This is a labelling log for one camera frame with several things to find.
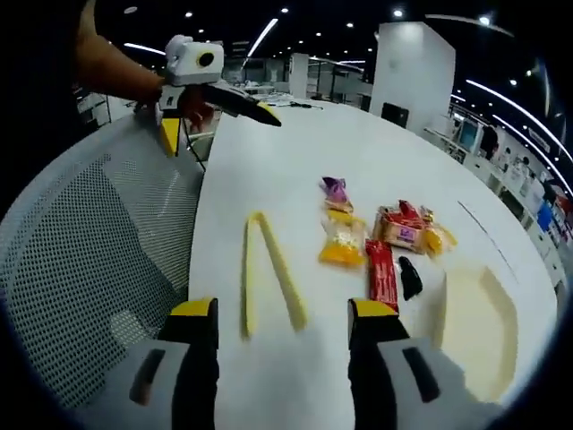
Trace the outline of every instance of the mesh chair back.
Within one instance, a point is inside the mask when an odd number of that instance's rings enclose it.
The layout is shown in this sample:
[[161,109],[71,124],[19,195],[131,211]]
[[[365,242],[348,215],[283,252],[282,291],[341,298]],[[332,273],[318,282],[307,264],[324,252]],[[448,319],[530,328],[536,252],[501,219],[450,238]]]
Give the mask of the mesh chair back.
[[65,408],[187,299],[201,181],[186,154],[165,157],[150,118],[129,116],[56,159],[6,213],[0,299]]

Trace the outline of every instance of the ceiling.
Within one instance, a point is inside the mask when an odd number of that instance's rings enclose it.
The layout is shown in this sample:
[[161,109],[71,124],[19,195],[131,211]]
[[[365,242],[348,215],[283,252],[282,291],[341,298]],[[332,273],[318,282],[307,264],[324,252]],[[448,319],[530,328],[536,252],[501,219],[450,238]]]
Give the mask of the ceiling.
[[[329,58],[338,61],[366,60],[364,68],[368,75],[375,65],[374,32],[380,23],[396,21],[392,12],[399,8],[404,13],[401,21],[426,22],[456,49],[454,89],[461,90],[456,94],[466,99],[466,103],[460,103],[478,115],[483,114],[485,120],[494,124],[497,121],[492,114],[504,118],[520,130],[527,125],[546,137],[523,114],[487,92],[468,85],[466,79],[480,82],[517,102],[561,137],[565,118],[562,113],[565,108],[571,111],[571,106],[566,105],[571,100],[564,97],[568,68],[564,67],[564,47],[559,43],[560,40],[570,39],[569,36],[565,38],[568,31],[564,25],[566,22],[560,21],[561,16],[567,15],[553,13],[550,20],[543,21],[539,4],[525,3],[459,0],[250,0],[222,3],[98,0],[96,25],[100,34],[121,47],[128,56],[151,67],[162,64],[161,56],[125,48],[123,44],[131,42],[164,50],[172,36],[185,34],[198,40],[222,41],[227,58],[244,57],[269,21],[278,18],[278,24],[253,56],[287,58],[292,50],[319,57],[329,53]],[[543,10],[546,11],[550,4],[559,3],[547,0],[543,2]],[[125,14],[124,10],[130,6],[137,6],[137,11]],[[284,7],[288,13],[281,12]],[[185,17],[187,12],[192,12],[192,16]],[[514,33],[516,37],[466,22],[427,19],[425,15],[428,13],[470,19],[488,15],[492,25]],[[353,28],[346,26],[349,22],[354,24]],[[240,46],[245,50],[234,51],[233,42],[241,41],[248,42]],[[550,70],[550,103],[546,115],[547,68]],[[528,70],[532,71],[530,77],[526,76]],[[517,81],[517,86],[509,83],[511,79]],[[561,99],[555,98],[556,93],[560,94]],[[569,137],[566,138],[566,147],[573,152],[573,142]],[[554,143],[550,159],[573,184],[573,167],[565,155],[559,154]]]

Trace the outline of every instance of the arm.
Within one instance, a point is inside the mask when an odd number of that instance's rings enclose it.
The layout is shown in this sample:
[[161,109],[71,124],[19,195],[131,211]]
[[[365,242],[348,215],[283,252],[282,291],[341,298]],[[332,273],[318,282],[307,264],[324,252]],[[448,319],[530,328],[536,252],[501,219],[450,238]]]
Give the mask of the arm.
[[156,101],[163,78],[141,67],[96,32],[94,7],[88,0],[75,43],[78,81],[94,91],[140,102]]

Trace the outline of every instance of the yellow snack bag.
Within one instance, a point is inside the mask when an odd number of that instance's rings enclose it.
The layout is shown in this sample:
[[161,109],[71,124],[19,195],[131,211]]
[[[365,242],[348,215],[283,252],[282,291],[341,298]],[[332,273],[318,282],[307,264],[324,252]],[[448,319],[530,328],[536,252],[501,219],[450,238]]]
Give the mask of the yellow snack bag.
[[442,255],[458,244],[449,230],[438,223],[424,231],[425,251],[430,256]]
[[363,254],[365,222],[340,211],[327,211],[327,216],[323,222],[327,240],[319,261],[351,268],[363,264],[366,261]]

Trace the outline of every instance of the office desk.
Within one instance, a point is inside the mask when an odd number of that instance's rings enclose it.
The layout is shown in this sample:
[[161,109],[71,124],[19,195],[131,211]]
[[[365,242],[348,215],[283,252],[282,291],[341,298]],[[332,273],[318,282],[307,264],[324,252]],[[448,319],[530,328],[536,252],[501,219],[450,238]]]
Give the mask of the office desk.
[[470,153],[469,150],[461,146],[459,143],[452,141],[448,136],[438,132],[437,130],[433,130],[431,128],[425,127],[423,129],[425,132],[431,134],[434,137],[437,137],[441,143],[445,146],[438,146],[438,148],[445,151],[447,154],[450,155],[451,158],[459,162],[460,164],[464,164],[467,155]]
[[[422,138],[353,107],[312,103],[323,110],[277,107],[280,128],[223,115],[213,142],[195,224],[189,298],[219,300],[217,428],[354,426],[346,301],[365,296],[366,276],[317,261],[326,239],[321,176],[344,177],[355,215],[371,225],[381,204],[407,199],[428,206],[459,241],[441,263],[477,260],[492,269],[517,309],[515,379],[504,397],[509,401],[534,370],[556,313],[547,270],[526,232],[473,174]],[[261,245],[255,286],[260,331],[244,342],[244,223],[253,211],[264,211],[274,228],[310,320],[294,334],[280,294],[269,298],[279,287]],[[430,274],[424,269],[421,276]]]

